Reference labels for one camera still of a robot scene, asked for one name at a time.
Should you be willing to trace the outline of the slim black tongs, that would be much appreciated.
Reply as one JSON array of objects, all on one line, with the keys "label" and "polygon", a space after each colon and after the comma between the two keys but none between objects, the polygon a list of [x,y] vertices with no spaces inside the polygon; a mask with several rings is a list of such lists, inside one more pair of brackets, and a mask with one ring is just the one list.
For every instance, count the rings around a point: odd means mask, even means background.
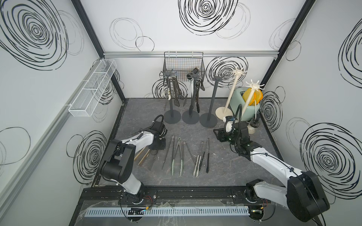
[{"label": "slim black tongs", "polygon": [[207,159],[206,159],[206,173],[209,173],[209,157],[210,157],[210,139],[207,139],[206,142],[206,151],[207,151]]}]

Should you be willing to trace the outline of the dark grey rack stand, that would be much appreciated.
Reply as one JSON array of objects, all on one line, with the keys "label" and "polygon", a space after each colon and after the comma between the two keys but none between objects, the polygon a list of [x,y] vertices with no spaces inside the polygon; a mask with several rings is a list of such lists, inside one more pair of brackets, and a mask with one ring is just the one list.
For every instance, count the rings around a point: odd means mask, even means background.
[{"label": "dark grey rack stand", "polygon": [[[172,72],[166,71],[164,76],[172,78]],[[168,124],[176,124],[181,120],[181,113],[173,110],[172,99],[169,100],[170,109],[164,113],[164,121]]]},{"label": "dark grey rack stand", "polygon": [[213,88],[209,111],[208,111],[208,113],[202,114],[199,118],[199,122],[201,123],[201,125],[203,127],[213,128],[217,125],[218,119],[212,112],[213,112],[213,106],[214,106],[216,93],[217,93],[217,89],[218,89],[218,84],[221,80],[222,80],[222,78],[220,76],[215,77],[215,84],[214,84],[214,88]]},{"label": "dark grey rack stand", "polygon": [[192,96],[191,104],[189,109],[185,111],[182,115],[182,120],[186,124],[196,124],[199,121],[199,114],[194,111],[196,94],[199,88],[199,69],[196,67],[190,73],[187,74],[187,78],[190,81],[193,81],[192,85]]}]

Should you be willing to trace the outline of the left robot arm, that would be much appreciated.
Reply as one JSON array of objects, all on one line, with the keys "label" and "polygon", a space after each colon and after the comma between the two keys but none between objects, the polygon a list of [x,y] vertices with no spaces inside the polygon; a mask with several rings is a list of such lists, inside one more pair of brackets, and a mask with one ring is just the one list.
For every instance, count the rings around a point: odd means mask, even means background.
[{"label": "left robot arm", "polygon": [[124,196],[132,202],[141,203],[144,196],[144,184],[132,173],[137,153],[148,148],[149,151],[164,150],[167,129],[164,116],[158,115],[150,127],[140,130],[131,138],[111,140],[106,151],[110,156],[100,165],[100,174],[106,180],[123,188]]}]

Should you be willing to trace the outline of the white handled steel tongs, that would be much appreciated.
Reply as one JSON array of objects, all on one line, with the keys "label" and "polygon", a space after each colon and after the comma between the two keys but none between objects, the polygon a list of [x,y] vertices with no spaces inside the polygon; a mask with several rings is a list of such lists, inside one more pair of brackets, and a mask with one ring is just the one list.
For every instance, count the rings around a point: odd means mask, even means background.
[{"label": "white handled steel tongs", "polygon": [[167,78],[167,93],[168,93],[168,100],[172,99],[172,92],[171,92],[171,81],[170,77]]}]

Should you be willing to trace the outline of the black ring tongs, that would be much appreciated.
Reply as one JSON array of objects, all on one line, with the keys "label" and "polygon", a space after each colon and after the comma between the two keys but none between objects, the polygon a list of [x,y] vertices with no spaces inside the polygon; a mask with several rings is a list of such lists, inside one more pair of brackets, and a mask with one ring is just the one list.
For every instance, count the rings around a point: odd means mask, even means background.
[{"label": "black ring tongs", "polygon": [[194,90],[193,90],[193,94],[192,94],[192,103],[189,107],[189,116],[192,116],[192,112],[193,112],[193,108],[194,108],[194,104],[196,103],[196,100],[197,100],[197,95],[199,93],[199,69],[196,67],[192,70],[192,72],[190,72],[188,75],[187,75],[187,78],[189,80],[192,80],[194,81]]}]

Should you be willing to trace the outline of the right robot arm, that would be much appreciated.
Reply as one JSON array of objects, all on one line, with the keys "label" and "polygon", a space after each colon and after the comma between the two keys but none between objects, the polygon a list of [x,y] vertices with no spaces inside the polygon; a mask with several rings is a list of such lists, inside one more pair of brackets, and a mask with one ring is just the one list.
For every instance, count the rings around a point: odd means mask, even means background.
[{"label": "right robot arm", "polygon": [[300,221],[307,222],[330,209],[330,203],[317,175],[302,171],[272,155],[260,144],[252,141],[248,124],[241,121],[241,108],[236,115],[223,116],[224,127],[213,132],[220,142],[228,142],[231,150],[239,156],[263,167],[278,179],[276,186],[262,179],[246,184],[244,196],[249,203],[267,199],[282,205]]}]

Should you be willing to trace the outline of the black silicone tongs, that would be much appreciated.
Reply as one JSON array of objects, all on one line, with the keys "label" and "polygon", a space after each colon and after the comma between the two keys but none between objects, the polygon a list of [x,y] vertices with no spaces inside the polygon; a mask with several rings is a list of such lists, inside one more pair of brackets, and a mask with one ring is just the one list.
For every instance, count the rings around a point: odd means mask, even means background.
[{"label": "black silicone tongs", "polygon": [[172,80],[173,80],[173,89],[174,89],[174,105],[179,107],[180,106],[179,99],[184,100],[184,96],[182,90],[180,89],[177,77],[173,76]]}]

